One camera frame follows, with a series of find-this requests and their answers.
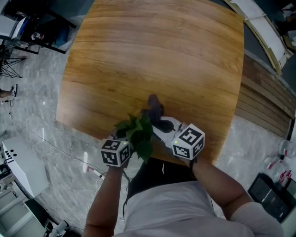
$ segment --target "marble floor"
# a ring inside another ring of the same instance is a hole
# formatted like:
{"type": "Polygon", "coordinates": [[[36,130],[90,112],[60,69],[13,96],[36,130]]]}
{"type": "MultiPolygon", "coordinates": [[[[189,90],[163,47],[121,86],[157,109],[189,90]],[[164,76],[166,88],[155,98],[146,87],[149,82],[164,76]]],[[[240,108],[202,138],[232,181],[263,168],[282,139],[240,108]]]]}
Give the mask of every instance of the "marble floor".
{"type": "MultiPolygon", "coordinates": [[[[15,66],[23,78],[0,77],[0,88],[18,84],[18,96],[10,108],[0,105],[0,142],[20,136],[45,163],[50,186],[35,199],[56,220],[83,228],[86,213],[102,181],[84,173],[84,160],[102,171],[107,167],[98,152],[99,140],[55,121],[62,74],[68,55],[41,49],[39,55],[15,51],[27,59],[15,66]]],[[[216,166],[248,189],[267,156],[277,155],[281,138],[237,116],[233,117],[216,166]]],[[[141,161],[131,159],[127,174],[132,178],[141,161]]],[[[127,181],[123,179],[116,233],[123,229],[122,204],[127,181]]],[[[217,215],[221,210],[215,208],[217,215]]]]}

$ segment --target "green leaf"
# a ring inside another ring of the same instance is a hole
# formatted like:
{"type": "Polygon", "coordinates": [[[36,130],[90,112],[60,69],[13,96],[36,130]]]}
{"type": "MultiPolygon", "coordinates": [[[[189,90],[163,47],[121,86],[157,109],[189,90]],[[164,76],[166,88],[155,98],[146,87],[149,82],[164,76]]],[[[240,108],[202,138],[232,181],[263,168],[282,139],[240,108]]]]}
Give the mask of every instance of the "green leaf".
{"type": "Polygon", "coordinates": [[[128,130],[126,132],[126,137],[128,138],[128,140],[131,139],[131,136],[136,132],[136,131],[141,131],[143,130],[141,124],[140,124],[140,119],[139,118],[136,118],[136,127],[134,129],[131,129],[131,130],[128,130]]]}
{"type": "Polygon", "coordinates": [[[114,127],[116,127],[118,130],[120,130],[120,129],[130,128],[131,124],[130,124],[130,121],[124,120],[124,121],[120,121],[119,123],[115,124],[114,127]]]}
{"type": "Polygon", "coordinates": [[[119,129],[116,131],[116,136],[117,138],[124,138],[126,137],[126,132],[128,131],[128,128],[124,128],[124,129],[119,129]]]}
{"type": "Polygon", "coordinates": [[[138,143],[145,141],[145,134],[142,131],[135,131],[134,134],[131,136],[129,142],[136,147],[138,143]]]}
{"type": "Polygon", "coordinates": [[[135,128],[136,127],[136,119],[137,117],[128,113],[129,115],[129,120],[130,120],[130,124],[131,124],[131,128],[135,128]]]}
{"type": "Polygon", "coordinates": [[[140,131],[140,130],[143,130],[143,128],[142,128],[142,125],[140,123],[140,119],[137,118],[136,119],[136,131],[140,131]]]}
{"type": "Polygon", "coordinates": [[[138,143],[136,146],[136,153],[140,158],[143,159],[145,163],[147,163],[153,153],[152,142],[144,141],[144,142],[138,143]]]}
{"type": "Polygon", "coordinates": [[[150,118],[148,116],[144,116],[143,118],[140,119],[140,123],[141,123],[143,131],[144,131],[144,133],[143,133],[144,140],[150,140],[151,135],[153,133],[153,127],[150,122],[150,118]]]}

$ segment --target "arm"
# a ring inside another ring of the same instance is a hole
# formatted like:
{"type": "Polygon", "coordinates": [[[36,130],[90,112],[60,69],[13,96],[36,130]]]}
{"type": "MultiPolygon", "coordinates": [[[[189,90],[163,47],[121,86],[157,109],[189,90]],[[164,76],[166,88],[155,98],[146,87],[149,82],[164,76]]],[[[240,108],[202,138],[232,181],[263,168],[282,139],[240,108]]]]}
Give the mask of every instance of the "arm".
{"type": "Polygon", "coordinates": [[[291,22],[291,21],[294,20],[294,19],[296,19],[296,14],[292,14],[292,15],[286,17],[286,21],[287,21],[287,22],[291,22]]]}
{"type": "Polygon", "coordinates": [[[104,182],[88,212],[83,237],[114,235],[123,168],[109,167],[104,182]]]}
{"type": "Polygon", "coordinates": [[[252,202],[237,181],[206,160],[197,159],[192,171],[210,197],[222,208],[227,220],[239,207],[252,202]]]}

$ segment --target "shoe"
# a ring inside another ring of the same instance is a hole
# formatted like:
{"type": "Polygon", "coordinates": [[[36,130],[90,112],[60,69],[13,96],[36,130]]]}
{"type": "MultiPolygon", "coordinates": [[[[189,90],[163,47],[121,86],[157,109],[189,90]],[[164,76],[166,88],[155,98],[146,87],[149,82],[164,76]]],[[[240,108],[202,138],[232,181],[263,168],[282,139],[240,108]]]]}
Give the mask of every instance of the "shoe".
{"type": "Polygon", "coordinates": [[[18,85],[15,84],[15,86],[12,88],[11,92],[12,92],[12,97],[16,97],[17,96],[17,91],[18,91],[18,85]]]}

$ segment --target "wood grain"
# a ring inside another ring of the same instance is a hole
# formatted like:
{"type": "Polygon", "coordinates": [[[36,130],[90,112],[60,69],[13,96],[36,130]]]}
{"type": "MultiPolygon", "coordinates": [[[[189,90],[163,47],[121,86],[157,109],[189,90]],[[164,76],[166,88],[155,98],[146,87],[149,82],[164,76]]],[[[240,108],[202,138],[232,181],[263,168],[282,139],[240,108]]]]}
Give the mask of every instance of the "wood grain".
{"type": "MultiPolygon", "coordinates": [[[[243,19],[207,0],[96,0],[72,46],[56,119],[97,138],[157,94],[165,115],[206,134],[214,161],[234,114],[243,19]]],[[[154,146],[154,157],[172,156],[154,146]]]]}
{"type": "Polygon", "coordinates": [[[285,137],[296,102],[288,89],[256,61],[244,56],[235,115],[285,137]]]}
{"type": "Polygon", "coordinates": [[[242,86],[251,88],[252,90],[256,91],[258,94],[262,95],[263,97],[267,98],[269,101],[274,103],[276,106],[278,106],[281,110],[283,110],[286,114],[290,116],[290,118],[294,118],[293,112],[284,104],[281,102],[275,95],[270,93],[267,89],[263,88],[262,86],[258,85],[251,79],[243,76],[241,79],[242,86]]]}
{"type": "Polygon", "coordinates": [[[245,111],[245,110],[243,110],[241,108],[237,107],[235,109],[235,114],[237,116],[242,117],[244,119],[247,119],[247,120],[249,120],[249,121],[251,121],[251,122],[253,122],[253,123],[255,123],[255,124],[269,130],[269,131],[272,131],[273,133],[279,135],[280,137],[285,137],[286,134],[288,133],[288,132],[281,131],[280,129],[276,128],[275,126],[273,126],[273,125],[271,125],[269,123],[267,123],[265,120],[261,119],[260,117],[257,117],[256,115],[254,115],[254,114],[252,114],[252,113],[250,113],[248,111],[245,111]]]}

